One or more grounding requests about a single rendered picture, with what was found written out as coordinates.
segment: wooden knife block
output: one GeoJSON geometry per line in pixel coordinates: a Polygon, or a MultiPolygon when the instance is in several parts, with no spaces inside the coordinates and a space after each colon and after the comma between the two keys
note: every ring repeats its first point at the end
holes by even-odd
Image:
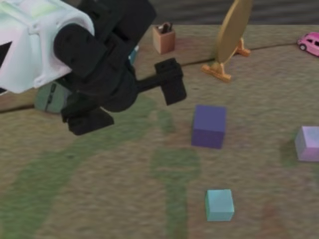
{"type": "Polygon", "coordinates": [[[169,53],[175,50],[175,31],[161,34],[156,26],[153,27],[153,46],[159,54],[169,53]]]}

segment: pink cube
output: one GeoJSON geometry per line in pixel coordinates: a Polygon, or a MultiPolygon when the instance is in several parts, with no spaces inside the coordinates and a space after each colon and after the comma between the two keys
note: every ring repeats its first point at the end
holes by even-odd
{"type": "Polygon", "coordinates": [[[319,162],[319,127],[302,126],[295,145],[299,161],[319,162]]]}

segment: pink toy car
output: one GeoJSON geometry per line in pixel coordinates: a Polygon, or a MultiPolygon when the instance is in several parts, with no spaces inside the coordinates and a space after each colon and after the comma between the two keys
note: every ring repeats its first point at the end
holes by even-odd
{"type": "Polygon", "coordinates": [[[319,57],[319,32],[309,32],[301,37],[297,44],[302,51],[319,57]]]}

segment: purple cube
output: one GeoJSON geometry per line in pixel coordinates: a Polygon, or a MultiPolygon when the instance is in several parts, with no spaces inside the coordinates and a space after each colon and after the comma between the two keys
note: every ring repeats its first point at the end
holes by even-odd
{"type": "Polygon", "coordinates": [[[191,145],[221,149],[226,131],[226,107],[197,105],[191,145]]]}
{"type": "Polygon", "coordinates": [[[295,146],[299,161],[319,162],[319,127],[302,126],[296,136],[295,146]]]}

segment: golden oval board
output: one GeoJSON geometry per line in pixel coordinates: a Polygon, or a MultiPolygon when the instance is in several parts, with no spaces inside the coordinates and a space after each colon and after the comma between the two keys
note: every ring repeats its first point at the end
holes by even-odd
{"type": "Polygon", "coordinates": [[[216,61],[227,62],[236,52],[252,11],[254,0],[235,0],[217,36],[216,61]]]}

